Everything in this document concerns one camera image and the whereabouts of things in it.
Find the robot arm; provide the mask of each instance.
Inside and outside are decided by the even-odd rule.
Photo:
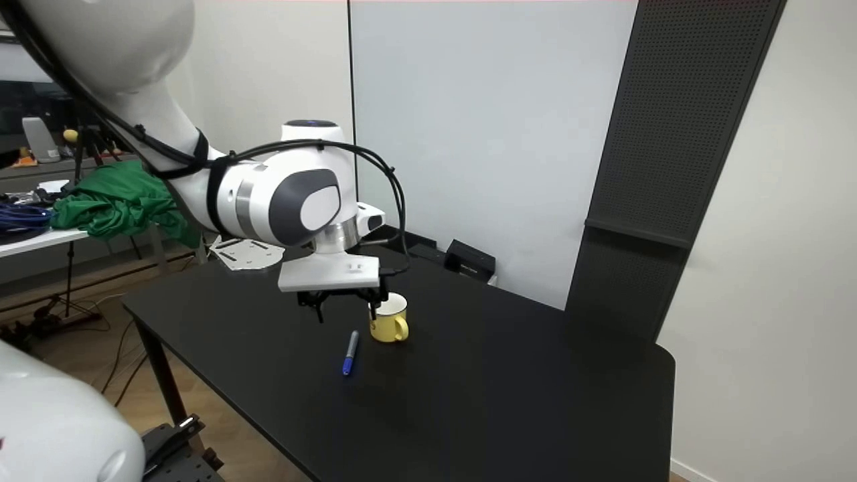
[[[310,258],[282,266],[282,293],[387,298],[379,259],[347,251],[364,235],[359,225],[383,225],[379,213],[359,221],[349,154],[367,151],[347,146],[336,124],[294,122],[258,155],[222,155],[170,97],[164,79],[191,48],[194,0],[4,0],[4,13],[44,71],[170,179],[198,225],[313,245]]]

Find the floor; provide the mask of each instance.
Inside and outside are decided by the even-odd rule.
[[[142,371],[131,379],[134,367],[142,361],[144,349],[136,337],[136,329],[128,326],[131,320],[120,306],[120,294],[128,288],[155,282],[159,272],[139,272],[134,276],[123,276],[119,282],[92,288],[77,298],[104,314],[101,322],[84,324],[77,329],[68,329],[56,337],[44,341],[33,355],[87,383],[97,391],[104,388],[109,379],[109,367],[119,360],[119,371],[109,379],[104,396],[116,403],[128,383],[128,391],[120,396],[120,415],[136,428],[150,431],[170,421],[164,407],[159,383],[154,371],[142,365]],[[189,412],[198,415],[206,428],[202,434],[206,447],[214,447],[222,459],[221,474],[227,482],[305,482],[308,476],[285,459],[273,444],[268,444],[250,423],[243,423],[205,380],[198,380],[183,361],[172,360],[183,400]]]

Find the blue pen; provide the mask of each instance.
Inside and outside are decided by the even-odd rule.
[[[352,379],[353,372],[357,344],[359,344],[359,332],[353,329],[349,337],[347,360],[342,360],[342,379]]]

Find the green cloth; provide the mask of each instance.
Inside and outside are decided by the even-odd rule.
[[[139,158],[123,158],[81,179],[72,195],[56,201],[51,225],[56,230],[81,227],[92,239],[128,235],[159,225],[186,246],[198,245],[198,230]]]

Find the black table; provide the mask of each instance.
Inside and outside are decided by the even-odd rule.
[[[176,421],[160,344],[316,479],[669,479],[665,349],[421,259],[391,289],[409,300],[407,345],[372,344],[359,300],[326,302],[318,324],[273,276],[221,266],[160,278],[126,306]],[[364,337],[342,379],[352,329]]]

